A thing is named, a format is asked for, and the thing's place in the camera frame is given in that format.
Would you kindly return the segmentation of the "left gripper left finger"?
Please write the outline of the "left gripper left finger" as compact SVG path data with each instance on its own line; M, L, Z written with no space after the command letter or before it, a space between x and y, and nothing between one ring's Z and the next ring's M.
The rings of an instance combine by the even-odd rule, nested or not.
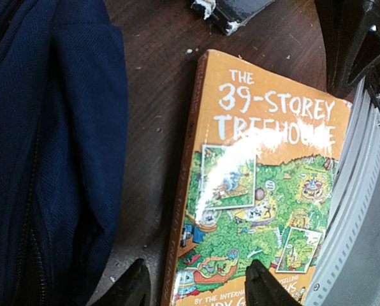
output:
M96 306L150 305L150 273L144 259L137 259L113 286L96 301Z

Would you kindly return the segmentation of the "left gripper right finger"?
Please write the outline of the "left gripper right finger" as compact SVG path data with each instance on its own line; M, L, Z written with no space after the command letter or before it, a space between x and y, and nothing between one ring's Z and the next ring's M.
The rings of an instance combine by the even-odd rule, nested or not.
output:
M247 306L300 305L258 259L253 260L245 272L245 304Z

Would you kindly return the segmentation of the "orange 39-Storey Treehouse book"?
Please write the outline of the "orange 39-Storey Treehouse book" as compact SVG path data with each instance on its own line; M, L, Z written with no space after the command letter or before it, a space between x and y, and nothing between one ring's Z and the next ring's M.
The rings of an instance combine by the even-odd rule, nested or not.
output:
M222 51L201 56L162 305L245 305L256 260L305 303L351 108Z

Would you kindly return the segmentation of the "navy blue student backpack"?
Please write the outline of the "navy blue student backpack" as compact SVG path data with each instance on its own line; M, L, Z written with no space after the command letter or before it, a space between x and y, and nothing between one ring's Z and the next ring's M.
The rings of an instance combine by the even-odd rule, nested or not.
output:
M0 305L86 305L109 259L128 135L103 1L0 1Z

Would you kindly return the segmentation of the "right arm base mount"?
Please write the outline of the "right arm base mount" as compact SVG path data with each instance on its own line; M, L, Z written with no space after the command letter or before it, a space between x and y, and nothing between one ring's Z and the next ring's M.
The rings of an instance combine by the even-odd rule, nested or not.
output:
M345 98L365 82L380 111L380 1L316 1L326 52L326 89Z

